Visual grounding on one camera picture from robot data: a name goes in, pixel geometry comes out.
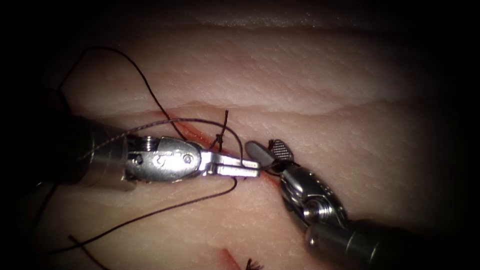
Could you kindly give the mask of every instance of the screw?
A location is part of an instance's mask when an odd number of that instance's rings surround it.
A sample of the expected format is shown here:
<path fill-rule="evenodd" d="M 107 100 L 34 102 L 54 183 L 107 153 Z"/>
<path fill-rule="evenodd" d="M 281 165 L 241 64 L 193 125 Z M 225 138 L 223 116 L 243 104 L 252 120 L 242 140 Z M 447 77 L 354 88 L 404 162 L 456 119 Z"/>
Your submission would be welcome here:
<path fill-rule="evenodd" d="M 136 157 L 135 157 L 135 163 L 140 165 L 144 162 L 144 159 L 142 158 L 142 155 L 138 154 Z"/>
<path fill-rule="evenodd" d="M 183 162 L 185 162 L 186 164 L 190 164 L 193 158 L 194 157 L 192 155 L 186 154 L 183 156 Z"/>

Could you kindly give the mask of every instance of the red blood stain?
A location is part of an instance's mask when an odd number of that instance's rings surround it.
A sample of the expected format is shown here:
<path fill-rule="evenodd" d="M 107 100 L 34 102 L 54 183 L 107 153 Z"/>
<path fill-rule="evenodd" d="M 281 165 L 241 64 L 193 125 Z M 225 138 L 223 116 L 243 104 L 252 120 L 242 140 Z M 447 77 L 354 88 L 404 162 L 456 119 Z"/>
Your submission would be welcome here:
<path fill-rule="evenodd" d="M 239 263 L 234 259 L 230 251 L 226 248 L 220 250 L 221 258 L 224 261 L 224 267 L 227 270 L 241 270 Z"/>

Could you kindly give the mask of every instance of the metal shaft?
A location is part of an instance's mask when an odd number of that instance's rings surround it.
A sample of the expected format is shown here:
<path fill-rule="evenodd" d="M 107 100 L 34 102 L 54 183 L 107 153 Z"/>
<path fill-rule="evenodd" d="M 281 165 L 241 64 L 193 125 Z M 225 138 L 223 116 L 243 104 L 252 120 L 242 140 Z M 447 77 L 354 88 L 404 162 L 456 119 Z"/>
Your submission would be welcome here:
<path fill-rule="evenodd" d="M 322 259 L 355 270 L 419 269 L 428 265 L 432 245 L 405 230 L 354 221 L 349 229 L 317 223 L 305 233 L 308 249 Z"/>
<path fill-rule="evenodd" d="M 47 114 L 41 119 L 37 161 L 38 181 L 83 187 L 132 190 L 136 183 L 125 179 L 127 139 L 101 147 L 87 158 L 79 157 L 123 130 L 83 117 Z"/>

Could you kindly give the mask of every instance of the black suture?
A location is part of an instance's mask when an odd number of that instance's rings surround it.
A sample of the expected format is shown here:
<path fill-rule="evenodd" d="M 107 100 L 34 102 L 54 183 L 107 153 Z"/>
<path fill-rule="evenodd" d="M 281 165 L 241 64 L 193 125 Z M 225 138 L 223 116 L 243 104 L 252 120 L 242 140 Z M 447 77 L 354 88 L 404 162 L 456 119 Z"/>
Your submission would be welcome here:
<path fill-rule="evenodd" d="M 164 125 L 164 124 L 168 124 L 168 123 L 175 123 L 175 122 L 198 122 L 198 123 L 204 123 L 204 124 L 209 124 L 209 125 L 214 125 L 214 126 L 217 126 L 217 127 L 224 127 L 223 124 L 220 124 L 218 122 L 215 122 L 215 121 L 210 121 L 210 120 L 206 120 L 206 119 L 200 119 L 200 118 L 174 118 L 174 119 L 170 119 L 170 120 L 160 120 L 160 121 L 155 121 L 155 122 L 151 122 L 151 123 L 148 123 L 148 124 L 144 124 L 144 125 L 141 125 L 141 126 L 138 126 L 138 127 L 135 127 L 135 128 L 132 128 L 130 130 L 127 130 L 125 132 L 123 132 L 122 134 L 119 134 L 115 137 L 112 137 L 102 143 L 100 143 L 97 147 L 93 148 L 91 151 L 87 152 L 85 155 L 83 155 L 82 157 L 80 157 L 80 160 L 88 157 L 89 155 L 91 155 L 93 152 L 95 152 L 97 149 L 99 148 L 102 148 L 108 144 L 110 144 L 111 142 L 115 141 L 115 140 L 118 140 L 120 138 L 123 138 L 127 135 L 130 135 L 130 134 L 133 134 L 135 132 L 138 132 L 138 131 L 141 131 L 141 130 L 145 130 L 145 129 L 148 129 L 148 128 L 151 128 L 151 127 L 154 127 L 154 126 L 158 126 L 158 125 Z M 238 144 L 238 148 L 240 149 L 240 164 L 241 166 L 244 167 L 244 164 L 243 164 L 243 160 L 244 160 L 244 154 L 243 154 L 243 151 L 244 151 L 244 148 L 242 146 L 242 142 L 240 141 L 240 138 L 239 136 L 237 135 L 237 133 L 235 133 L 235 131 L 233 131 L 233 129 L 231 129 L 230 127 L 228 126 L 225 126 L 225 129 L 230 132 L 233 137 L 235 138 L 237 144 Z"/>
<path fill-rule="evenodd" d="M 65 82 L 67 81 L 67 79 L 70 77 L 70 75 L 73 73 L 73 71 L 75 70 L 75 68 L 78 66 L 78 64 L 80 63 L 80 61 L 82 60 L 82 58 L 85 56 L 86 53 L 88 53 L 89 51 L 94 51 L 94 50 L 105 50 L 105 51 L 109 51 L 109 52 L 113 52 L 113 53 L 116 53 L 116 54 L 119 54 L 121 56 L 123 56 L 125 59 L 128 60 L 128 62 L 130 62 L 130 64 L 132 64 L 136 71 L 140 74 L 141 78 L 143 79 L 143 82 L 145 83 L 146 87 L 148 88 L 148 91 L 150 92 L 150 95 L 151 97 L 153 98 L 153 100 L 155 100 L 155 103 L 157 104 L 157 106 L 160 108 L 160 110 L 162 111 L 162 113 L 166 116 L 166 118 L 168 120 L 170 120 L 170 115 L 164 110 L 164 108 L 162 107 L 162 105 L 160 105 L 160 102 L 158 101 L 157 97 L 154 95 L 154 92 L 152 91 L 152 88 L 150 88 L 150 84 L 149 82 L 147 81 L 147 78 L 145 77 L 145 75 L 143 74 L 143 72 L 140 70 L 139 66 L 128 56 L 126 55 L 125 53 L 117 50 L 117 49 L 114 49 L 114 48 L 110 48 L 110 47 L 105 47 L 105 46 L 93 46 L 93 47 L 88 47 L 86 49 L 84 49 L 80 56 L 78 57 L 78 59 L 76 60 L 76 62 L 73 64 L 73 66 L 70 68 L 70 70 L 68 71 L 68 73 L 66 74 L 66 76 L 63 78 L 63 80 L 60 82 L 60 85 L 58 87 L 58 89 L 60 89 L 64 84 Z M 182 132 L 180 132 L 180 130 L 178 129 L 178 127 L 172 122 L 171 125 L 173 126 L 173 128 L 175 129 L 175 131 L 178 133 L 178 135 L 180 136 L 180 138 L 182 138 L 183 140 L 187 140 L 187 138 L 182 134 Z"/>
<path fill-rule="evenodd" d="M 210 148 L 212 149 L 216 143 L 218 143 L 218 151 L 222 151 L 222 145 L 224 144 L 224 133 L 225 133 L 225 127 L 227 126 L 227 121 L 229 119 L 229 110 L 225 110 L 225 119 L 223 121 L 223 127 L 221 128 L 220 134 L 215 135 L 215 140 L 211 143 Z"/>
<path fill-rule="evenodd" d="M 49 204 L 50 200 L 52 199 L 52 196 L 54 195 L 55 191 L 59 187 L 59 184 L 55 183 L 53 186 L 50 188 L 50 191 L 48 194 L 43 198 L 43 201 L 41 202 L 40 207 L 38 208 L 38 211 L 36 212 L 35 218 L 31 222 L 30 228 L 28 229 L 26 235 L 25 235 L 25 240 L 28 241 L 30 237 L 35 232 L 35 229 L 38 227 L 40 223 L 40 219 L 44 215 L 45 209 L 47 208 L 47 205 Z"/>
<path fill-rule="evenodd" d="M 249 258 L 245 270 L 262 270 L 263 268 L 263 265 L 260 265 L 258 262 L 253 261 L 252 258 Z"/>
<path fill-rule="evenodd" d="M 139 220 L 142 220 L 142 219 L 145 219 L 145 218 L 148 218 L 150 216 L 153 216 L 155 214 L 159 214 L 159 213 L 162 213 L 162 212 L 165 212 L 165 211 L 168 211 L 168 210 L 171 210 L 171 209 L 175 209 L 175 208 L 179 208 L 179 207 L 183 207 L 183 206 L 186 206 L 186 205 L 191 205 L 191 204 L 194 204 L 194 203 L 198 203 L 198 202 L 201 202 L 201 201 L 204 201 L 204 200 L 208 200 L 208 199 L 212 199 L 212 198 L 215 198 L 215 197 L 219 197 L 219 196 L 222 196 L 222 195 L 225 195 L 225 194 L 228 194 L 230 192 L 232 192 L 236 187 L 237 187 L 237 179 L 235 177 L 232 177 L 234 183 L 233 183 L 233 186 L 231 188 L 229 188 L 228 190 L 226 191 L 222 191 L 222 192 L 219 192 L 219 193 L 215 193 L 213 195 L 208 195 L 208 196 L 204 196 L 204 197 L 200 197 L 200 198 L 197 198 L 197 199 L 193 199 L 193 200 L 189 200 L 189 201 L 186 201 L 186 202 L 182 202 L 182 203 L 179 203 L 179 204 L 175 204 L 175 205 L 172 205 L 172 206 L 169 206 L 169 207 L 166 207 L 166 208 L 163 208 L 163 209 L 160 209 L 160 210 L 157 210 L 157 211 L 153 211 L 151 213 L 148 213 L 148 214 L 144 214 L 142 216 L 139 216 L 137 218 L 134 218 L 134 219 L 131 219 L 129 221 L 126 221 L 122 224 L 119 224 L 97 236 L 94 236 L 86 241 L 83 241 L 83 242 L 80 242 L 76 245 L 72 245 L 72 246 L 68 246 L 68 247 L 64 247 L 64 248 L 60 248 L 60 249 L 55 249 L 55 250 L 50 250 L 50 251 L 46 251 L 46 252 L 42 252 L 42 253 L 38 253 L 38 254 L 35 254 L 36 256 L 49 256 L 49 255 L 54 255 L 54 254 L 58 254 L 58 253 L 62 253 L 62 252 L 66 252 L 66 251 L 70 251 L 70 250 L 74 250 L 76 248 L 80 248 L 84 245 L 87 245 L 95 240 L 98 240 L 106 235 L 108 235 L 109 233 L 123 227 L 123 226 L 126 226 L 130 223 L 134 223 L 136 221 L 139 221 Z"/>
<path fill-rule="evenodd" d="M 73 237 L 73 235 L 69 235 L 68 239 L 70 239 L 76 245 L 81 244 L 77 239 L 75 239 L 75 237 Z M 110 270 L 108 267 L 106 267 L 101 262 L 99 262 L 83 245 L 81 245 L 80 248 L 81 250 L 83 250 L 83 252 L 85 252 L 85 254 L 90 258 L 90 260 L 94 262 L 98 267 L 100 267 L 103 270 Z"/>
<path fill-rule="evenodd" d="M 68 114 L 72 114 L 72 108 L 70 107 L 70 104 L 67 101 L 67 99 L 65 98 L 65 95 L 62 92 L 62 90 L 60 89 L 60 87 L 58 87 L 55 90 L 55 94 L 58 97 L 58 100 L 60 100 L 60 103 L 63 106 L 63 109 L 65 110 L 65 112 L 67 112 Z"/>

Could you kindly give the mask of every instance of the skin surface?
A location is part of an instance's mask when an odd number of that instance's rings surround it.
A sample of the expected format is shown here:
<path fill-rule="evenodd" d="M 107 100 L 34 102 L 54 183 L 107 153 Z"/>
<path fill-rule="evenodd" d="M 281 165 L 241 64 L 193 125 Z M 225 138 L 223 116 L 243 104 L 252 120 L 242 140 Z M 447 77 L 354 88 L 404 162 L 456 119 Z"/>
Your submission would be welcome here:
<path fill-rule="evenodd" d="M 83 48 L 129 55 L 174 117 L 223 122 L 243 142 L 285 141 L 295 161 L 337 194 L 350 219 L 374 219 L 431 236 L 450 234 L 457 205 L 457 131 L 449 93 L 426 47 L 406 23 L 336 7 L 112 7 L 59 51 L 43 77 L 55 88 Z M 120 128 L 165 117 L 140 75 L 118 55 L 85 56 L 62 89 L 73 113 Z M 212 142 L 218 127 L 189 124 Z M 142 135 L 177 137 L 171 126 Z M 226 134 L 224 149 L 238 155 Z M 139 183 L 131 192 L 60 186 L 33 245 L 71 245 L 109 228 L 233 181 L 199 177 Z M 26 231 L 49 186 L 17 204 Z M 303 234 L 265 174 L 231 193 L 123 227 L 87 246 L 110 269 L 338 269 L 310 256 Z M 54 269 L 95 269 L 77 249 L 39 259 Z"/>

